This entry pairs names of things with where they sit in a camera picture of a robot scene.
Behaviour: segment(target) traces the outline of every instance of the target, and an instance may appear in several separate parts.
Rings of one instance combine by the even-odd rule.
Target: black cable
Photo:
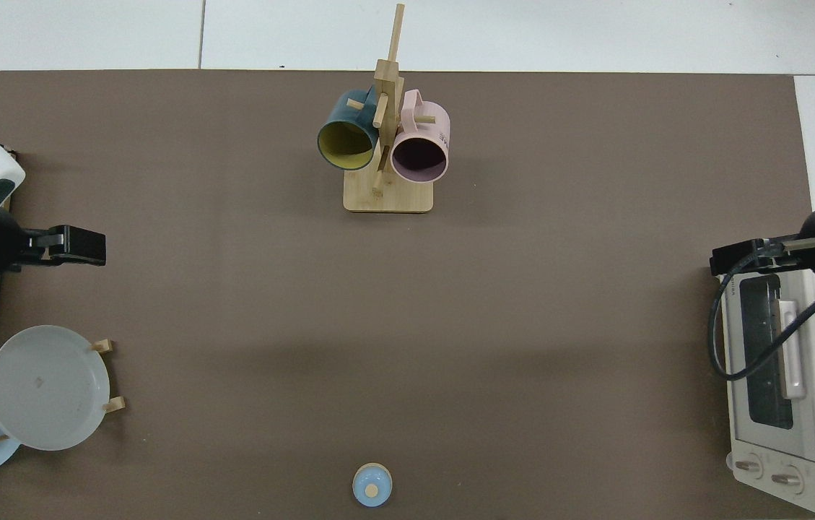
[[[766,350],[760,353],[756,359],[754,359],[753,363],[750,365],[745,366],[744,369],[741,369],[734,374],[728,374],[725,368],[721,365],[720,359],[718,359],[718,346],[716,345],[716,334],[715,334],[715,325],[716,320],[718,319],[718,309],[721,306],[721,296],[725,293],[725,290],[728,287],[728,283],[731,283],[731,278],[740,273],[744,270],[744,267],[753,263],[754,260],[757,260],[760,256],[772,256],[774,251],[767,250],[767,248],[759,249],[754,251],[753,253],[748,254],[741,258],[737,264],[734,264],[727,273],[725,273],[724,278],[721,280],[721,285],[718,286],[718,293],[715,296],[715,300],[712,302],[712,307],[710,309],[710,313],[708,314],[708,359],[710,359],[712,368],[715,370],[715,373],[720,376],[720,378],[727,379],[727,381],[737,381],[738,379],[744,379],[747,376],[753,374],[753,372],[757,372],[760,368],[763,368],[763,365],[766,365],[767,361],[770,361],[770,358],[773,358],[773,355],[776,353],[780,347],[783,346],[783,343],[786,343],[786,340],[793,335],[796,330],[806,322],[811,316],[815,313],[815,300],[806,307],[802,313],[799,313],[799,316],[796,316],[796,319],[793,319],[793,322],[789,323],[789,326],[786,329],[783,329],[783,332],[777,336],[776,339],[773,339],[773,342],[767,347]]]

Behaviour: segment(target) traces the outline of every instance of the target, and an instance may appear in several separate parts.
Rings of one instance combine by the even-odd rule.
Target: wooden mug tree
[[[391,145],[401,122],[401,98],[404,78],[398,70],[398,42],[404,4],[398,4],[391,30],[388,59],[375,65],[375,95],[378,108],[372,126],[378,129],[378,144],[372,160],[364,168],[344,171],[344,207],[349,211],[367,213],[426,213],[433,209],[433,183],[404,180],[391,167]],[[363,105],[349,100],[348,106],[362,109]],[[432,116],[417,116],[417,122],[435,122]]]

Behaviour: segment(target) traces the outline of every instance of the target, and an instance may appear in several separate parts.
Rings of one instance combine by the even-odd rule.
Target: mug handle
[[[420,91],[418,89],[413,89],[404,93],[404,106],[401,106],[401,126],[403,126],[404,131],[417,131],[417,122],[414,120],[414,111],[416,111],[420,105],[423,105],[423,98],[420,97]]]

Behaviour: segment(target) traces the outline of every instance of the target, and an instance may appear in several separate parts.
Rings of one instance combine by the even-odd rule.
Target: brown tabletop
[[[348,213],[315,147],[370,72],[0,72],[15,216],[109,253],[5,276],[0,346],[114,339],[128,400],[0,467],[0,518],[809,515],[725,467],[705,355],[710,250],[809,213],[793,80],[404,76],[453,122],[419,216]]]

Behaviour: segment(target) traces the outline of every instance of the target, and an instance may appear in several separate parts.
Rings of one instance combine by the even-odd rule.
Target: wooden base
[[[381,146],[365,168],[344,171],[344,207],[362,213],[427,213],[433,209],[433,183],[405,181],[388,165],[378,171]]]

